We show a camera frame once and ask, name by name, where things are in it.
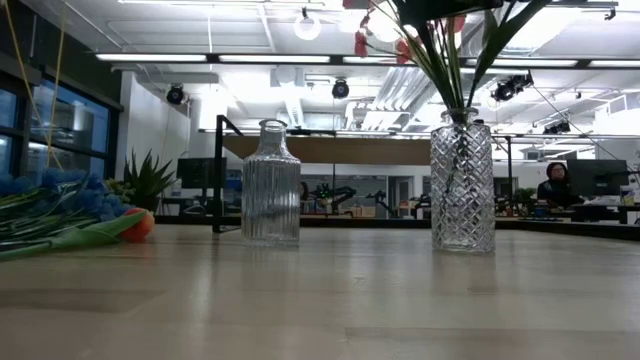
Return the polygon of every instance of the window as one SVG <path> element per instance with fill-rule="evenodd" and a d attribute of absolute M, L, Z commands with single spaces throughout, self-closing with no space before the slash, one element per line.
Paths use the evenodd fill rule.
<path fill-rule="evenodd" d="M 15 127 L 17 100 L 14 94 L 0 89 L 0 126 Z"/>
<path fill-rule="evenodd" d="M 8 174 L 11 165 L 11 138 L 0 135 L 0 174 Z"/>
<path fill-rule="evenodd" d="M 71 151 L 52 148 L 53 153 L 60 161 L 64 170 L 85 170 L 104 177 L 104 159 L 78 154 Z M 47 168 L 47 145 L 30 142 L 27 159 L 27 176 L 39 183 L 44 169 Z M 56 167 L 56 162 L 51 156 L 49 167 Z"/>
<path fill-rule="evenodd" d="M 37 183 L 50 156 L 47 138 L 55 84 L 43 80 L 32 88 L 41 120 L 38 121 L 26 93 L 20 93 L 23 82 L 7 79 L 0 77 L 0 174 L 24 174 Z M 113 110 L 62 84 L 58 87 L 55 104 L 51 145 L 62 169 L 113 176 L 115 154 L 109 152 L 114 148 L 108 143 L 109 134 L 115 130 L 112 125 L 117 125 L 111 124 Z M 57 167 L 53 157 L 49 167 Z"/>
<path fill-rule="evenodd" d="M 48 137 L 51 122 L 52 100 L 55 84 L 44 80 L 35 88 L 34 98 L 42 124 L 35 115 L 31 120 L 31 133 Z M 109 110 L 76 93 L 59 86 L 56 99 L 53 142 L 70 144 L 86 150 L 107 151 L 109 134 Z"/>

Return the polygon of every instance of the spotlight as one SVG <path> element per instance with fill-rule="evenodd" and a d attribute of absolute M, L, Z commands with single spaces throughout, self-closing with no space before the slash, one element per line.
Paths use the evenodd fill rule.
<path fill-rule="evenodd" d="M 334 99 L 344 99 L 349 96 L 349 85 L 347 85 L 347 80 L 345 79 L 337 79 L 335 85 L 333 85 L 333 90 L 331 91 Z"/>
<path fill-rule="evenodd" d="M 554 125 L 550 125 L 544 128 L 542 134 L 544 135 L 558 135 L 571 132 L 571 125 L 567 121 L 563 121 Z"/>
<path fill-rule="evenodd" d="M 533 85 L 531 71 L 527 75 L 514 75 L 507 81 L 499 82 L 498 87 L 491 93 L 495 101 L 509 101 L 514 96 L 524 91 L 524 88 Z"/>
<path fill-rule="evenodd" d="M 560 124 L 558 124 L 558 132 L 561 132 L 561 133 L 571 132 L 571 126 L 569 125 L 568 122 L 563 121 Z"/>
<path fill-rule="evenodd" d="M 167 92 L 167 101 L 169 104 L 182 105 L 187 102 L 187 94 L 183 90 L 183 84 L 173 84 Z"/>
<path fill-rule="evenodd" d="M 614 17 L 616 17 L 616 15 L 618 15 L 616 12 L 616 8 L 612 7 L 611 9 L 609 9 L 609 14 L 604 16 L 604 21 L 611 21 Z"/>

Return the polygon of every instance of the ceiling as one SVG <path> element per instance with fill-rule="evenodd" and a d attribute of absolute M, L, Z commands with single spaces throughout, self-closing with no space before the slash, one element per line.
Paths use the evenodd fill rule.
<path fill-rule="evenodd" d="M 63 3 L 59 0 L 22 0 L 48 20 L 59 23 Z M 67 11 L 68 32 L 99 52 L 214 52 L 214 53 L 289 53 L 289 54 L 346 54 L 353 55 L 354 33 L 362 19 L 362 10 L 315 11 L 310 14 L 321 23 L 320 34 L 307 41 L 296 35 L 294 26 L 300 16 L 299 9 L 269 6 L 250 7 L 202 7 L 170 6 L 158 4 L 123 4 L 118 0 L 66 0 L 71 11 Z M 533 48 L 511 49 L 519 56 L 545 57 L 612 57 L 634 58 L 640 54 L 640 5 L 628 0 L 618 0 L 621 7 L 617 16 L 605 21 L 606 9 L 581 9 L 563 12 L 553 9 L 534 22 L 528 33 L 521 33 L 525 41 L 543 38 Z M 340 0 L 324 3 L 333 9 L 340 7 Z M 549 24 L 556 24 L 555 29 Z M 302 24 L 303 31 L 311 25 Z M 474 55 L 478 48 L 478 33 L 481 19 L 472 15 L 462 33 L 462 52 Z M 391 50 L 393 42 L 381 42 L 372 38 L 376 46 Z M 216 73 L 232 99 L 229 117 L 242 124 L 248 119 L 263 119 L 286 114 L 291 107 L 299 106 L 307 119 L 315 119 L 315 126 L 322 126 L 322 114 L 331 114 L 325 126 L 334 126 L 335 114 L 348 123 L 349 114 L 362 122 L 369 122 L 369 130 L 384 130 L 382 127 L 396 126 L 406 131 L 428 131 L 440 123 L 438 96 L 428 82 L 420 82 L 416 73 L 396 74 L 387 67 L 362 66 L 299 66 L 306 80 L 316 75 L 325 75 L 329 80 L 304 81 L 303 86 L 291 91 L 273 84 L 272 70 L 275 65 L 146 65 L 132 67 L 139 73 L 140 81 L 162 80 L 168 74 Z M 333 81 L 344 77 L 351 88 L 350 96 L 334 100 L 331 96 Z M 475 106 L 480 117 L 494 130 L 504 132 L 541 133 L 544 124 L 558 110 L 567 110 L 574 122 L 590 129 L 594 110 L 607 101 L 620 96 L 625 89 L 640 88 L 638 71 L 589 71 L 589 70 L 540 70 L 534 71 L 535 85 L 548 102 L 534 89 L 527 89 L 513 100 L 496 106 L 489 101 L 489 93 L 500 79 L 508 74 L 487 76 L 484 86 L 476 94 Z M 385 85 L 396 81 L 396 91 Z M 154 81 L 160 88 L 168 84 Z M 204 93 L 207 84 L 193 84 L 191 91 Z M 415 97 L 407 109 L 380 111 L 366 120 L 367 111 L 358 111 L 358 106 L 371 104 L 387 96 L 387 100 Z M 542 126 L 532 127 L 534 122 Z"/>

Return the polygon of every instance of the red tulip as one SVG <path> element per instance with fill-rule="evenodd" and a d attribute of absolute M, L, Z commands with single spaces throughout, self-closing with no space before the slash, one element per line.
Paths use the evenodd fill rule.
<path fill-rule="evenodd" d="M 139 223 L 120 233 L 120 237 L 124 241 L 129 243 L 143 243 L 145 242 L 147 235 L 149 235 L 151 233 L 151 230 L 153 230 L 153 226 L 155 225 L 156 221 L 149 211 L 140 208 L 133 208 L 127 210 L 127 212 L 125 212 L 124 214 L 131 215 L 139 213 L 141 211 L 145 211 L 147 213 L 145 217 L 143 217 Z"/>
<path fill-rule="evenodd" d="M 409 45 L 407 45 L 407 40 L 401 38 L 396 43 L 396 62 L 398 64 L 406 64 L 409 60 L 411 60 L 411 51 L 409 50 Z"/>

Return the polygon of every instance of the woman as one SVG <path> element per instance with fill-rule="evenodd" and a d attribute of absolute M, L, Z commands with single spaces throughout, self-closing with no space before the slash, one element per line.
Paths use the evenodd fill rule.
<path fill-rule="evenodd" d="M 546 200 L 549 205 L 561 208 L 584 202 L 579 196 L 571 194 L 569 172 L 563 163 L 549 164 L 547 177 L 549 180 L 538 185 L 538 200 Z"/>

